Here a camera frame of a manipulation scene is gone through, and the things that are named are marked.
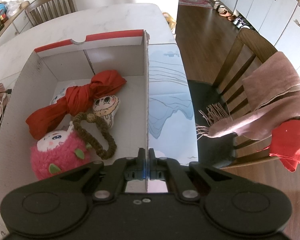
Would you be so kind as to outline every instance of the screw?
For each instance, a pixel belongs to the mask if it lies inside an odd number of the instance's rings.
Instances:
[[[138,199],[135,199],[135,200],[133,201],[133,204],[141,205],[141,204],[142,204],[142,201],[141,201],[141,200],[138,200]]]
[[[196,198],[199,194],[195,191],[195,190],[192,190],[192,189],[189,189],[189,190],[185,190],[182,195],[185,197],[185,198]]]
[[[142,202],[149,203],[149,202],[151,202],[151,199],[150,198],[144,198],[144,199],[142,199]]]
[[[105,199],[110,197],[110,192],[107,190],[98,190],[94,193],[94,196],[99,199]]]

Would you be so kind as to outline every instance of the red cloth on chair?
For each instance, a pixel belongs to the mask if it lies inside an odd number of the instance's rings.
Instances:
[[[91,83],[69,87],[57,103],[41,108],[26,120],[33,138],[40,140],[57,128],[66,114],[72,116],[86,112],[94,99],[114,95],[127,81],[116,70],[106,70],[93,76]]]
[[[283,166],[294,172],[300,163],[300,120],[289,120],[272,131],[270,156],[278,156]]]

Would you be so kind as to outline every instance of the green leaf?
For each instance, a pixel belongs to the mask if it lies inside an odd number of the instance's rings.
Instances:
[[[77,155],[77,157],[78,157],[79,159],[84,160],[84,152],[83,152],[82,150],[80,150],[80,149],[75,149],[75,150],[74,150],[74,153],[75,153],[75,155]]]
[[[57,166],[57,165],[55,165],[55,164],[53,164],[53,163],[51,163],[50,165],[49,165],[49,172],[51,173],[51,174],[55,174],[55,173],[58,173],[58,172],[60,172],[61,171],[61,169]]]
[[[92,145],[90,143],[87,143],[86,144],[86,149],[91,149],[92,148]]]

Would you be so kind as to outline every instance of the pink plush toy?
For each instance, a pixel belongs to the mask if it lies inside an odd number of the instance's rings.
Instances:
[[[90,162],[85,142],[73,130],[47,133],[31,148],[31,166],[38,179],[72,170]]]

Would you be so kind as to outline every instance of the brown scrunchie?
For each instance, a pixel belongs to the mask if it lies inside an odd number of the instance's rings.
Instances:
[[[107,151],[103,149],[102,145],[97,141],[96,138],[94,138],[87,130],[81,127],[80,122],[82,120],[86,120],[88,123],[96,123],[97,128],[100,130],[102,136],[107,140],[109,144],[109,148]],[[102,117],[81,112],[74,117],[72,123],[74,129],[77,131],[81,139],[86,143],[90,143],[91,146],[96,150],[97,155],[102,160],[107,160],[114,155],[114,152],[117,149],[117,145],[115,144],[115,141],[111,134],[108,132],[108,125]]]

